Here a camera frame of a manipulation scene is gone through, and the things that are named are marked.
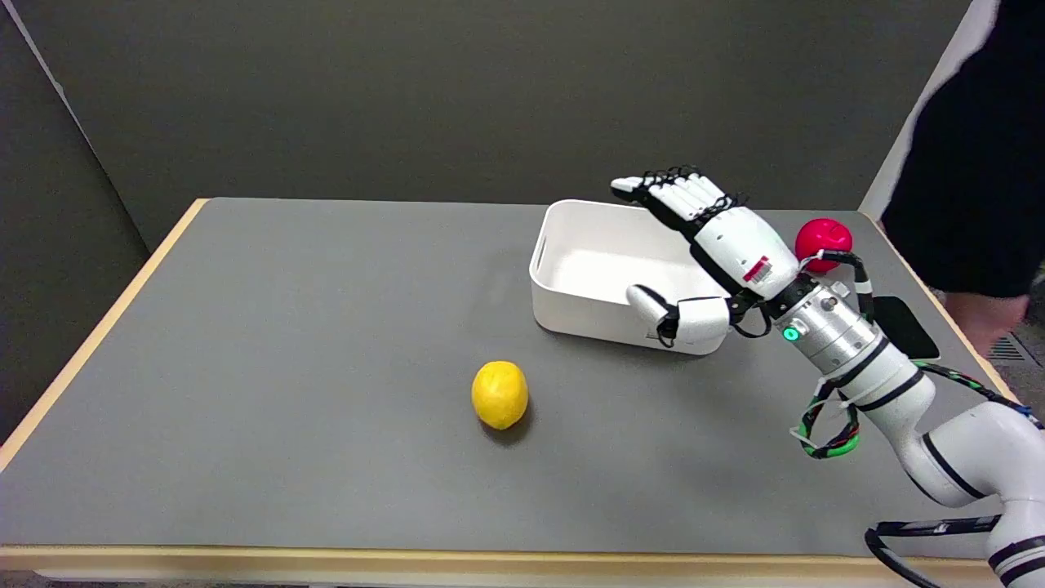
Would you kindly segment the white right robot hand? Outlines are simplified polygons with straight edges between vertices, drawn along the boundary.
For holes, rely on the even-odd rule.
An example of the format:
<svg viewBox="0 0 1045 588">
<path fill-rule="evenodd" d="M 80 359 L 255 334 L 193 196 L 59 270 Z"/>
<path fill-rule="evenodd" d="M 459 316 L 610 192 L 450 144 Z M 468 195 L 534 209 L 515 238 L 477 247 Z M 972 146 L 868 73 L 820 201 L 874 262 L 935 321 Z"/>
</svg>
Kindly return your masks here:
<svg viewBox="0 0 1045 588">
<path fill-rule="evenodd" d="M 798 279 L 800 268 L 784 239 L 745 199 L 720 189 L 696 165 L 616 178 L 611 192 L 682 235 L 690 257 L 724 290 L 671 302 L 652 287 L 630 284 L 628 305 L 656 342 L 669 350 L 695 344 L 705 354 L 730 331 L 747 339 L 769 334 L 769 302 Z"/>
</svg>

